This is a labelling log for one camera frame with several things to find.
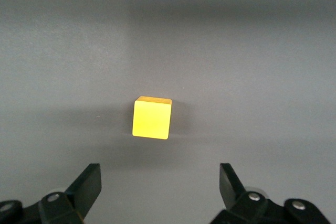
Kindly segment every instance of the gray surface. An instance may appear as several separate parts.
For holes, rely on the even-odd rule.
[[[0,0],[0,199],[91,162],[87,223],[208,223],[220,162],[336,222],[336,0]],[[169,140],[131,135],[173,99]]]

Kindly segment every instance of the metal screw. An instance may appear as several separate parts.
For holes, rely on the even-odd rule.
[[[0,208],[0,212],[5,212],[7,210],[10,210],[12,208],[12,206],[13,206],[13,203],[5,204]]]
[[[53,201],[55,201],[56,199],[58,199],[59,198],[59,194],[53,194],[53,195],[50,195],[49,197],[48,197],[48,201],[49,202],[53,202]]]
[[[254,201],[260,201],[260,196],[256,193],[250,193],[248,195],[248,197],[251,199],[251,200],[254,200]]]
[[[292,205],[296,208],[296,209],[299,209],[299,210],[305,210],[306,206],[300,202],[300,201],[293,201],[292,202]]]

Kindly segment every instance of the cube front face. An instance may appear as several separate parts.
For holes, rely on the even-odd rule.
[[[172,101],[139,97],[134,104],[133,136],[167,139]]]

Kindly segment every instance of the cube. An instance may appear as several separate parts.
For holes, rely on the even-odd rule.
[[[133,136],[168,139],[171,110],[171,99],[139,97],[134,103]]]

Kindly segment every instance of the wooden block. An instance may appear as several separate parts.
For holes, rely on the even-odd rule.
[[[133,136],[168,139],[172,100],[139,97],[134,103]]]

